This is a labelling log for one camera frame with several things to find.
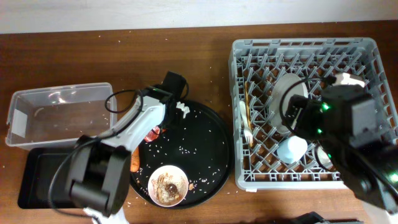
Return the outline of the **white napkin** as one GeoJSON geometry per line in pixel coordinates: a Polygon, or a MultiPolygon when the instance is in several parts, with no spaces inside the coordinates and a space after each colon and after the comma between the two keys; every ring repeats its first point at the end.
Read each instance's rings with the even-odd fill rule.
{"type": "Polygon", "coordinates": [[[180,101],[177,102],[176,109],[182,112],[182,118],[185,119],[190,112],[190,108],[180,101]]]}

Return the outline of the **red snack wrapper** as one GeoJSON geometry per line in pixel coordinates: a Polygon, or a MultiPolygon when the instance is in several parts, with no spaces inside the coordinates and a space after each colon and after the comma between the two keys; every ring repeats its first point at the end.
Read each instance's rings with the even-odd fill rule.
{"type": "Polygon", "coordinates": [[[159,138],[165,130],[162,127],[156,126],[154,127],[144,138],[145,142],[152,142],[159,138]]]}

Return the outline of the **light blue cup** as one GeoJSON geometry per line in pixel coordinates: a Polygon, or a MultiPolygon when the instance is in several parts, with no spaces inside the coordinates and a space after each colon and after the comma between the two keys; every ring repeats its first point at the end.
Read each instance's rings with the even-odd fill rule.
{"type": "Polygon", "coordinates": [[[305,139],[292,136],[282,141],[276,152],[279,159],[287,164],[299,161],[307,151],[308,144],[305,139]]]}

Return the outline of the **grey round plate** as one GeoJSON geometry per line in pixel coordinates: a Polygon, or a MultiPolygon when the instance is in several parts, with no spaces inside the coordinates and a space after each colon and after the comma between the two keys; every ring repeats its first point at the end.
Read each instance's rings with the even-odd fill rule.
{"type": "MultiPolygon", "coordinates": [[[[293,73],[286,73],[275,83],[274,88],[271,93],[271,103],[268,107],[269,113],[274,113],[273,117],[270,119],[270,125],[276,128],[279,134],[287,134],[289,130],[282,124],[282,119],[279,113],[279,104],[283,94],[291,87],[294,83],[300,81],[301,78],[293,73]]],[[[289,100],[293,95],[300,95],[308,97],[308,89],[304,83],[301,83],[294,88],[292,88],[283,100],[282,109],[285,113],[289,105],[289,100]]]]}

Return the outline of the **white paper cup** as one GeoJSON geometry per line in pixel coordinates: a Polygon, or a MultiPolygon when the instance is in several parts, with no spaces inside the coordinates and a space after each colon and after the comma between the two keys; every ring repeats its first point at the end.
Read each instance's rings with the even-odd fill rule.
{"type": "Polygon", "coordinates": [[[314,149],[313,155],[315,157],[315,160],[318,162],[318,165],[321,166],[323,169],[331,169],[333,167],[329,155],[323,150],[321,146],[317,146],[314,149]]]}

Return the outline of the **orange carrot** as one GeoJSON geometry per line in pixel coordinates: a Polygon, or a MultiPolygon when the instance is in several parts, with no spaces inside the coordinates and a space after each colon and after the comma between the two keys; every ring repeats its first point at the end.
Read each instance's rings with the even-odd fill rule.
{"type": "Polygon", "coordinates": [[[140,168],[139,147],[136,147],[135,151],[131,154],[130,171],[137,172],[139,168],[140,168]]]}

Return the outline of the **white plastic fork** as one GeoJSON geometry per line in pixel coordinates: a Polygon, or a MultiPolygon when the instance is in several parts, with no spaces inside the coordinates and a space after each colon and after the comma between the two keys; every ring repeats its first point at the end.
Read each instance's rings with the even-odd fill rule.
{"type": "Polygon", "coordinates": [[[239,101],[239,110],[240,110],[241,119],[243,122],[244,137],[246,139],[246,142],[249,144],[249,146],[252,146],[253,136],[252,136],[252,131],[249,128],[248,117],[247,117],[247,112],[246,112],[246,104],[244,101],[239,101]]]}

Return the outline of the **white bowl with leftovers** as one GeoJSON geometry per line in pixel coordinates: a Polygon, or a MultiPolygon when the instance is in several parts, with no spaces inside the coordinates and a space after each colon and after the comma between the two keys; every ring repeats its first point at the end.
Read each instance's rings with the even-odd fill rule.
{"type": "Polygon", "coordinates": [[[177,166],[160,166],[149,177],[150,199],[160,207],[176,207],[187,195],[187,175],[177,166]]]}

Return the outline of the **wooden chopstick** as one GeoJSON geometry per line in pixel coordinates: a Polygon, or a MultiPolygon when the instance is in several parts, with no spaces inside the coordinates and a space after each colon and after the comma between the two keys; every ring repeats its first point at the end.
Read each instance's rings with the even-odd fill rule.
{"type": "MultiPolygon", "coordinates": [[[[247,121],[248,121],[248,128],[252,134],[252,129],[251,129],[251,120],[250,120],[250,107],[249,107],[249,95],[248,95],[248,82],[244,83],[244,92],[245,92],[245,100],[246,100],[246,115],[247,115],[247,121]]],[[[251,135],[251,139],[249,141],[249,146],[253,147],[253,136],[251,135]]]]}

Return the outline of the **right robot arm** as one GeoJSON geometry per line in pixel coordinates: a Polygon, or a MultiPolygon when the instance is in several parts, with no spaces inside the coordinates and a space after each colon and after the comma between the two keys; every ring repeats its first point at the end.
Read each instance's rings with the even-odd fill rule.
{"type": "Polygon", "coordinates": [[[293,95],[281,118],[296,136],[320,143],[374,223],[397,223],[397,145],[379,134],[363,87],[331,86],[319,101],[293,95]]]}

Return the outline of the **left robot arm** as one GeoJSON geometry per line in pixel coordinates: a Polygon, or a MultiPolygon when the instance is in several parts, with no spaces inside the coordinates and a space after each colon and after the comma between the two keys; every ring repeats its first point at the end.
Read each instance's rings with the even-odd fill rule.
{"type": "Polygon", "coordinates": [[[160,84],[132,90],[134,96],[122,110],[109,110],[122,118],[108,130],[89,137],[82,135],[73,151],[55,171],[48,191],[49,207],[62,215],[69,212],[58,208],[53,188],[62,171],[67,172],[65,192],[93,223],[126,223],[123,204],[129,191],[131,156],[155,127],[170,126],[183,119],[188,109],[183,101],[189,93],[186,79],[167,72],[160,84]]]}

